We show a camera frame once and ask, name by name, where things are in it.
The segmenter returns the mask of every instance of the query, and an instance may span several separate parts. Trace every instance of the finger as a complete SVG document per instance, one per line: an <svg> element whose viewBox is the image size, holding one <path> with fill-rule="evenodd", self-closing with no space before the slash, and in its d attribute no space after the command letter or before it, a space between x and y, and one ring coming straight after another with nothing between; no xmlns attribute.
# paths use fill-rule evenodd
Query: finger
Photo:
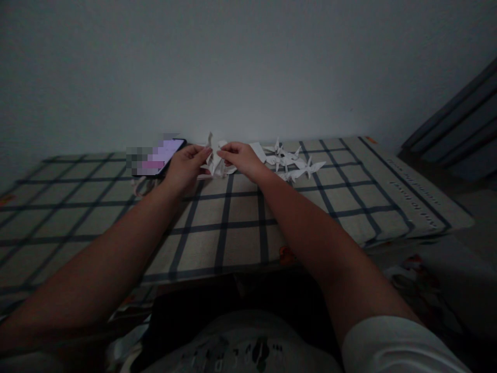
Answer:
<svg viewBox="0 0 497 373"><path fill-rule="evenodd" d="M211 153L212 153L212 148L203 147L203 149L195 155L194 160L199 167L206 162L207 158L209 157L209 155L211 155Z"/></svg>
<svg viewBox="0 0 497 373"><path fill-rule="evenodd" d="M202 145L188 145L183 149L181 149L180 152L191 155L191 157L194 157L196 154L200 153L203 149L204 147Z"/></svg>
<svg viewBox="0 0 497 373"><path fill-rule="evenodd" d="M218 150L217 155L219 155L222 159L228 161L229 163L233 163L237 157L237 154L233 154L224 150Z"/></svg>
<svg viewBox="0 0 497 373"><path fill-rule="evenodd" d="M224 145L221 150L229 151L231 153L239 153L245 144L242 142L232 141Z"/></svg>

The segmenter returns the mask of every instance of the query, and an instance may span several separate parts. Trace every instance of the hand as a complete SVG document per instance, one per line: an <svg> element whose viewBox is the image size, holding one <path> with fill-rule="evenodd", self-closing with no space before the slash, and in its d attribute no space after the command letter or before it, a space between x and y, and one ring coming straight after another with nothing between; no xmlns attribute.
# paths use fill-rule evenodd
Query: hand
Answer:
<svg viewBox="0 0 497 373"><path fill-rule="evenodd" d="M226 166L234 164L238 170L247 176L252 182L257 183L259 175L268 171L268 168L255 155L249 144L242 142L230 142L217 152Z"/></svg>
<svg viewBox="0 0 497 373"><path fill-rule="evenodd" d="M184 194L195 185L195 180L200 174L209 174L209 171L200 168L205 164L212 149L200 145L188 145L176 152L166 173L166 179L161 185L176 192L178 195Z"/></svg>

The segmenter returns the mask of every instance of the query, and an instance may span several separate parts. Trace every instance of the shirt sleeve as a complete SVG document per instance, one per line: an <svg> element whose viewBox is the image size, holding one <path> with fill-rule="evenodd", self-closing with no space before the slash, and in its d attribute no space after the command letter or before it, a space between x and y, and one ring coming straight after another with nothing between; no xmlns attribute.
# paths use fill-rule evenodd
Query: shirt sleeve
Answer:
<svg viewBox="0 0 497 373"><path fill-rule="evenodd" d="M347 373L470 372L431 331L393 316L355 325L345 336L342 356Z"/></svg>

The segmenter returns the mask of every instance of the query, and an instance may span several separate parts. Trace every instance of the dark pants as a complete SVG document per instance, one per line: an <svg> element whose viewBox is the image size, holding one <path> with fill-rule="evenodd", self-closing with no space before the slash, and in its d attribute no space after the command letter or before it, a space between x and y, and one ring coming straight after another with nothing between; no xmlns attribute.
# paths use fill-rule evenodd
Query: dark pants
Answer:
<svg viewBox="0 0 497 373"><path fill-rule="evenodd" d="M257 283L240 299L233 286L207 286L163 295L155 300L143 350L131 366L139 372L167 353L190 343L217 317L242 309L271 312L286 321L310 345L332 354L341 364L326 304L317 283L307 274L275 272L244 276Z"/></svg>

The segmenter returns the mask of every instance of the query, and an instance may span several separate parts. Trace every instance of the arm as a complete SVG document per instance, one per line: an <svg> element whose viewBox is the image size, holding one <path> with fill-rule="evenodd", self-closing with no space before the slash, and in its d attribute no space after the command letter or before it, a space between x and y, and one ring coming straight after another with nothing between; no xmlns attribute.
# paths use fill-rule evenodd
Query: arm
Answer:
<svg viewBox="0 0 497 373"><path fill-rule="evenodd" d="M231 142L218 154L259 185L292 252L321 287L340 345L354 325L373 316L421 323L348 233L264 166L250 146Z"/></svg>
<svg viewBox="0 0 497 373"><path fill-rule="evenodd" d="M139 280L184 191L212 149L188 146L162 184L76 255L1 326L0 349L106 321Z"/></svg>

